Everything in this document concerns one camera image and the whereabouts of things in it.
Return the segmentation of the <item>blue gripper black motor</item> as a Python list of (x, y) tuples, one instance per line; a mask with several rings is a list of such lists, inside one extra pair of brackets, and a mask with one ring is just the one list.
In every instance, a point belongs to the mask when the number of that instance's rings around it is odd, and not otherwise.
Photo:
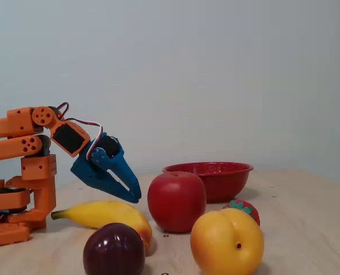
[[(130, 203), (138, 203), (141, 199), (139, 181), (124, 159), (124, 150), (118, 139), (104, 132), (87, 159), (86, 153), (90, 145), (93, 145), (93, 142), (80, 153), (71, 172), (91, 188)], [(116, 181), (108, 170), (113, 172), (129, 190)]]

